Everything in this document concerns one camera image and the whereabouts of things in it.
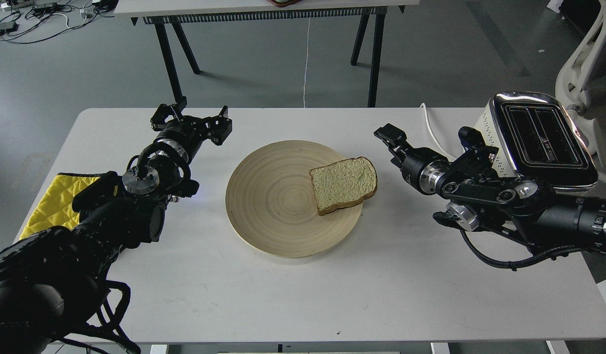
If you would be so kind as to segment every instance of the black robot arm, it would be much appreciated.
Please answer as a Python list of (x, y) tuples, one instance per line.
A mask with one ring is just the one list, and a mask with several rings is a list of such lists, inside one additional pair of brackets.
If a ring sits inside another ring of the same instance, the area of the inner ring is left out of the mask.
[[(184, 97), (161, 105), (151, 119), (159, 135), (123, 176), (109, 171), (76, 195), (80, 223), (73, 230), (51, 227), (0, 252), (0, 353), (38, 354), (55, 340), (104, 352), (64, 338), (70, 333), (139, 353), (119, 325), (130, 288), (107, 280), (108, 269), (124, 249), (159, 240), (168, 203), (199, 188), (189, 164), (202, 142), (219, 146), (232, 130), (226, 106), (217, 116), (195, 118), (182, 115), (185, 105)], [(122, 295), (114, 311), (111, 289)], [(101, 326), (87, 324), (94, 315)]]
[[(499, 177), (492, 168), (498, 152), (478, 130), (460, 129), (465, 153), (451, 163), (430, 148), (413, 148), (406, 134), (387, 124), (374, 132), (388, 146), (402, 177), (419, 192), (450, 200), (433, 218), (459, 229), (486, 264), (517, 269), (575, 251), (606, 253), (606, 199), (557, 195), (543, 177)], [(467, 232), (490, 231), (526, 246), (527, 260), (500, 262), (479, 253)]]

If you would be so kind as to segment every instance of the concrete floor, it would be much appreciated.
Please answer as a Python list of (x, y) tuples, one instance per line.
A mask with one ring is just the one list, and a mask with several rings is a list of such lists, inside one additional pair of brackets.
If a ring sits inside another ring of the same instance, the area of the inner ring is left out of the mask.
[[(502, 90), (554, 94), (557, 73), (582, 39), (571, 23), (536, 0), (422, 0), (386, 19), (378, 107), (483, 107)], [(74, 0), (83, 6), (84, 0)], [(69, 14), (80, 23), (77, 13)], [(204, 74), (195, 76), (171, 28), (170, 42), (189, 107), (302, 107), (309, 24), (307, 107), (365, 107), (372, 26), (360, 63), (349, 65), (358, 18), (185, 25)], [(63, 17), (22, 38), (64, 29)], [(0, 42), (0, 250), (24, 222), (74, 120), (91, 107), (172, 103), (154, 27), (100, 18), (42, 43)], [(148, 124), (150, 117), (144, 117)], [(606, 260), (590, 257), (605, 265)], [(276, 351), (274, 345), (183, 346), (182, 353)], [(573, 353), (606, 353), (606, 341), (569, 343)], [(427, 353), (427, 343), (375, 350)], [(53, 353), (58, 347), (50, 347)], [(284, 351), (317, 351), (292, 344)], [(364, 343), (333, 351), (372, 350)], [(116, 347), (106, 350), (120, 353)], [(454, 354), (548, 353), (541, 342), (462, 343)], [(61, 354), (81, 353), (65, 346)]]

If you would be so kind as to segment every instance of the yellow oven mitt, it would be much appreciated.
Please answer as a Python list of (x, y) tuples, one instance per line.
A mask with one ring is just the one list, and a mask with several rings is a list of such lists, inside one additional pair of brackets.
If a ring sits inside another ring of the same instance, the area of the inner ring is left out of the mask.
[(51, 226), (65, 226), (70, 230), (76, 227), (78, 213), (71, 209), (73, 197), (95, 182), (101, 175), (103, 174), (59, 173), (38, 202), (26, 227), (21, 232), (19, 240)]

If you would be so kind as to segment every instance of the bamboo plate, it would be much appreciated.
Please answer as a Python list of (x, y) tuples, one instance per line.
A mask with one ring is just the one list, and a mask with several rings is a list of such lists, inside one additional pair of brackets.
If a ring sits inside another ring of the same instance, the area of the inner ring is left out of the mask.
[(309, 141), (281, 141), (255, 150), (235, 168), (226, 210), (236, 233), (267, 253), (301, 258), (343, 240), (362, 204), (319, 216), (309, 170), (344, 156)]

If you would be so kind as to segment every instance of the white table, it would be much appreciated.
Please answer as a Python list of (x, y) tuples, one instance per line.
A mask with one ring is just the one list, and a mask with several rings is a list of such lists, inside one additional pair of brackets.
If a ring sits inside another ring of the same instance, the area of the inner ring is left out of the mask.
[[(186, 109), (206, 117), (219, 108)], [(78, 116), (44, 183), (58, 172), (121, 170), (155, 133), (154, 109)], [(482, 108), (432, 108), (443, 146)], [(483, 264), (458, 231), (436, 224), (445, 200), (405, 183), (373, 131), (390, 122), (415, 147), (435, 148), (418, 108), (231, 108), (233, 132), (191, 164), (200, 190), (170, 204), (161, 241), (123, 252), (108, 278), (132, 288), (122, 322), (137, 343), (574, 340), (606, 338), (606, 306), (580, 254), (517, 272)], [(303, 139), (364, 155), (379, 177), (352, 233), (299, 260), (247, 245), (227, 220), (228, 179), (250, 152)], [(495, 258), (528, 256), (503, 237), (470, 235)]]
[(388, 6), (398, 5), (403, 12), (406, 5), (418, 3), (419, 0), (303, 0), (288, 7), (276, 7), (267, 0), (121, 0), (114, 15), (132, 18), (133, 24), (137, 23), (138, 17), (143, 17), (145, 23), (155, 26), (172, 92), (175, 100), (179, 101), (183, 94), (164, 27), (166, 23), (172, 24), (191, 70), (199, 75), (200, 67), (181, 27), (182, 23), (360, 16), (360, 26), (351, 56), (351, 65), (357, 65), (368, 18), (375, 14), (368, 90), (368, 107), (375, 107), (384, 20)]

